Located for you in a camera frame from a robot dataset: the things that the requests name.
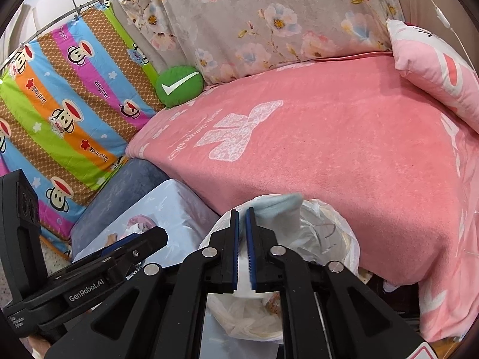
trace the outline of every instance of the clothes rack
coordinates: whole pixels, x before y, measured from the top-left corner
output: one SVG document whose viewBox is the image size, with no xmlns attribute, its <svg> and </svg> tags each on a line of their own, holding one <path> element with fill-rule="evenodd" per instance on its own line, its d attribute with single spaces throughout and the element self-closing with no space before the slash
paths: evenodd
<svg viewBox="0 0 479 359">
<path fill-rule="evenodd" d="M 66 17 L 70 16 L 71 14 L 73 13 L 77 13 L 75 15 L 75 19 L 78 20 L 78 17 L 81 15 L 81 10 L 83 8 L 87 8 L 89 7 L 90 5 L 93 5 L 95 3 L 101 3 L 103 2 L 103 0 L 91 0 L 87 3 L 84 3 L 82 5 L 79 5 L 78 7 L 66 12 L 64 15 L 56 18 L 55 20 L 51 21 L 50 23 L 48 23 L 46 26 L 44 26 L 43 28 L 41 28 L 40 30 L 38 30 L 37 32 L 34 33 L 34 35 L 32 35 L 32 37 L 28 38 L 25 42 L 22 42 L 20 44 L 20 46 L 12 53 L 10 54 L 10 56 L 2 63 L 2 65 L 0 66 L 0 72 L 3 71 L 3 69 L 11 62 L 11 60 L 14 58 L 14 56 L 16 55 L 16 53 L 18 52 L 18 50 L 20 50 L 21 48 L 23 48 L 24 45 L 30 43 L 33 39 L 35 39 L 36 37 L 40 36 L 43 32 L 45 32 L 46 30 L 48 30 L 50 27 L 54 26 L 56 23 L 58 23 L 59 21 L 65 19 Z"/>
</svg>

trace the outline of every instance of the white checkmark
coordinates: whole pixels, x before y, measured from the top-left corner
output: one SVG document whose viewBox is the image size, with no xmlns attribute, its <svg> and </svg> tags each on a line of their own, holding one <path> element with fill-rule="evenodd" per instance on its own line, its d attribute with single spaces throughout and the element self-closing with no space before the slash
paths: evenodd
<svg viewBox="0 0 479 359">
<path fill-rule="evenodd" d="M 175 90 L 180 85 L 182 85 L 183 83 L 185 83 L 186 81 L 188 81 L 190 78 L 194 77 L 197 74 L 200 74 L 200 73 L 198 71 L 195 71 L 194 73 L 191 73 L 190 75 L 187 75 L 185 78 L 180 79 L 178 82 L 175 82 L 171 86 L 166 86 L 166 85 L 161 84 L 161 87 L 164 89 L 164 91 L 167 95 L 170 95 L 173 92 L 173 90 Z"/>
</svg>

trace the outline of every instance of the red star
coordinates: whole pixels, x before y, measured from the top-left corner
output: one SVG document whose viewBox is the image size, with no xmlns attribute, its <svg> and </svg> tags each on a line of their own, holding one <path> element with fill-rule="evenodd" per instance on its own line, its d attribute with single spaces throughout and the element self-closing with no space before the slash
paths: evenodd
<svg viewBox="0 0 479 359">
<path fill-rule="evenodd" d="M 90 147 L 90 142 L 88 140 L 82 140 L 81 147 L 86 151 Z"/>
<path fill-rule="evenodd" d="M 27 82 L 27 84 L 25 85 L 25 87 L 30 90 L 32 87 L 34 87 L 35 84 L 33 83 L 33 78 L 30 78 Z"/>
</svg>

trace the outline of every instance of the colorful striped blanket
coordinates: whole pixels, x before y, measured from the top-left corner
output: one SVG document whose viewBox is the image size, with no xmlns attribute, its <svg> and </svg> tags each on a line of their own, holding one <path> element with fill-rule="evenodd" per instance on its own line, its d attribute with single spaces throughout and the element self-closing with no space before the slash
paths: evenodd
<svg viewBox="0 0 479 359">
<path fill-rule="evenodd" d="M 3 74 L 0 175 L 23 169 L 44 240 L 65 256 L 71 228 L 126 145 L 164 107 L 156 78 L 104 4 L 27 44 Z"/>
</svg>

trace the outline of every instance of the hello kitty pillow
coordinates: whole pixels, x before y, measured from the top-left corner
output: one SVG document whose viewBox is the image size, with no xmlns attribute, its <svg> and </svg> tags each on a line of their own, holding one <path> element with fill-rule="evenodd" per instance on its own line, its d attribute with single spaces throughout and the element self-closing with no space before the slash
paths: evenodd
<svg viewBox="0 0 479 359">
<path fill-rule="evenodd" d="M 441 38 L 402 21 L 388 20 L 396 69 L 442 102 L 479 133 L 479 79 Z"/>
</svg>

